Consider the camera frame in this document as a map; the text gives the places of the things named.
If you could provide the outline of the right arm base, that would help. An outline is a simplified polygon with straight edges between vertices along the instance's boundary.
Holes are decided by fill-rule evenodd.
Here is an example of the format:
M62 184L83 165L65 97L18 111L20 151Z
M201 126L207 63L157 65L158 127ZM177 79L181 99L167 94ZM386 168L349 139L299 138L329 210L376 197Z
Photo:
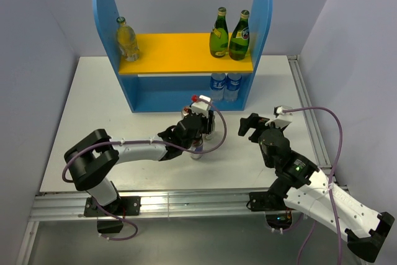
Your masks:
M246 208L251 212L264 212L266 223L272 231L292 230L303 220L302 213L294 217L293 209L287 207L281 197L268 191L250 192Z

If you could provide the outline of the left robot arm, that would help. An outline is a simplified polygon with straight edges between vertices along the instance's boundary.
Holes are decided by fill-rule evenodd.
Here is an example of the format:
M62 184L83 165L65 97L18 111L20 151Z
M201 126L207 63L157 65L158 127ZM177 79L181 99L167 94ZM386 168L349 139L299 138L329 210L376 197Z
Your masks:
M64 154L66 166L62 172L64 182L73 183L78 191L86 191L92 197L92 205L98 204L107 215L117 213L122 204L113 182L107 179L116 165L130 161L167 161L184 151L193 155L202 151L204 135L215 128L212 110L205 114L184 109L183 118L165 131L147 140L117 141L104 129L97 129Z

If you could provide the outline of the green Perrier bottle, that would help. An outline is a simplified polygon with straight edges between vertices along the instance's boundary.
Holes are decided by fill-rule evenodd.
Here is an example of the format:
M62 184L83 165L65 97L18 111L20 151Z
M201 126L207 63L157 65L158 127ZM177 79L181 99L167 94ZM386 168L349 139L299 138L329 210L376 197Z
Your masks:
M219 7L218 15L210 33L210 54L215 58L221 58L226 55L229 44L229 33L226 24L226 8Z
M233 30L229 42L229 56L232 60L243 60L249 48L250 34L249 34L249 11L242 10L240 19Z

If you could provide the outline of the clear Chang bottle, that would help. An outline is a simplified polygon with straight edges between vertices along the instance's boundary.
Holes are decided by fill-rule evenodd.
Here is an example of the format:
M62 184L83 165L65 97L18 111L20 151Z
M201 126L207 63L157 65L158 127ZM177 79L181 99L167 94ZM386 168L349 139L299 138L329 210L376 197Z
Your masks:
M127 25L124 17L118 17L117 24L116 39L122 56L130 62L138 60L140 49L138 48L135 31Z
M204 135L204 139L211 140L215 136L214 133L215 133L215 122L212 122L211 124L208 125L208 132Z

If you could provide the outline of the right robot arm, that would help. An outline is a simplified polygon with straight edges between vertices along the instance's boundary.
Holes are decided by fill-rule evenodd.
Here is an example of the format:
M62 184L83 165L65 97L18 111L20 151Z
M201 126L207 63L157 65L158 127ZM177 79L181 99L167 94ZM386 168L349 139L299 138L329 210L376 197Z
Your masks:
M374 263L383 246L394 217L377 212L354 199L307 157L293 151L284 130L290 115L278 114L274 120L252 113L241 118L239 136L249 129L249 141L257 143L265 166L274 169L276 180L267 191L249 193L253 212L295 209L340 234L357 257Z

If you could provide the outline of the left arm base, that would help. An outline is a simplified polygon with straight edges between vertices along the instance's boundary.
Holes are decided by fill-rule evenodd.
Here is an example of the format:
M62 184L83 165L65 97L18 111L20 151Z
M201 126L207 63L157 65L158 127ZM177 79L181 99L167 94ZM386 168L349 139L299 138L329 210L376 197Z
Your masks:
M101 206L93 198L86 200L83 216L97 219L97 232L100 237L112 241L124 241L134 238L138 234L138 227L127 216L138 216L140 214L141 197L125 196L118 197L114 202ZM132 235L117 238L124 225L135 229Z

